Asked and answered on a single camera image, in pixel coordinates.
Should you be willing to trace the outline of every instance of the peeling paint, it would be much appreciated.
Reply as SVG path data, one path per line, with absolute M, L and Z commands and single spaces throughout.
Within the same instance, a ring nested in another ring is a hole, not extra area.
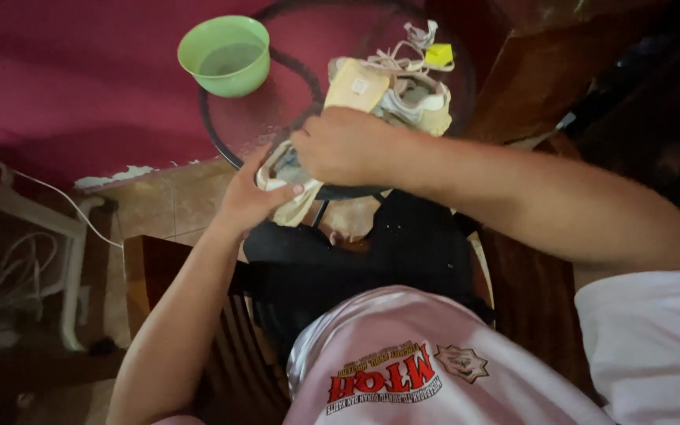
M 127 166 L 127 171 L 118 172 L 112 177 L 84 177 L 75 182 L 75 187 L 82 190 L 95 188 L 97 186 L 108 185 L 115 181 L 134 179 L 135 177 L 142 176 L 152 171 L 158 171 L 158 169 L 149 166 Z

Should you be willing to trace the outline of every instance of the forearm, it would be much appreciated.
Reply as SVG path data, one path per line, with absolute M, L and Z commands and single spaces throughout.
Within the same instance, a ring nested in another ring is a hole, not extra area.
M 632 181 L 549 155 L 412 132 L 395 149 L 389 158 L 405 172 L 399 163 L 381 183 L 537 250 L 624 271 L 680 268 L 680 210 Z
M 141 425 L 186 408 L 194 398 L 227 298 L 240 236 L 216 219 L 127 351 L 109 425 Z

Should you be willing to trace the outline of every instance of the person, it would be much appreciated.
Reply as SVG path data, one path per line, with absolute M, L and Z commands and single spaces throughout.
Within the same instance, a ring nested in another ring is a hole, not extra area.
M 410 192 L 573 264 L 602 408 L 445 296 L 382 286 L 309 324 L 288 359 L 285 423 L 680 423 L 680 211 L 583 163 L 433 138 L 331 107 L 291 134 L 301 164 L 338 185 Z M 258 158 L 127 352 L 109 425 L 201 423 L 191 403 L 237 250 L 302 190 L 256 188 Z

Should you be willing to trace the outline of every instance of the hand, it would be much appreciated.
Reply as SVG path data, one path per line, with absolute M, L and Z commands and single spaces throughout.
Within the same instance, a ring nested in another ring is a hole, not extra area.
M 345 107 L 328 107 L 290 135 L 311 177 L 336 185 L 382 184 L 383 161 L 409 130 Z
M 254 178 L 268 150 L 269 146 L 264 146 L 254 152 L 233 177 L 212 224 L 217 223 L 227 231 L 245 235 L 276 208 L 303 193 L 303 185 L 285 185 L 269 191 L 256 186 Z

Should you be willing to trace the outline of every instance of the water in bowl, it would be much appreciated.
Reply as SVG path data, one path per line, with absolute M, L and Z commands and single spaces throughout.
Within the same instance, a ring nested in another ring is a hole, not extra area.
M 263 52 L 264 47 L 247 43 L 220 47 L 206 55 L 198 73 L 203 76 L 232 74 L 254 63 Z

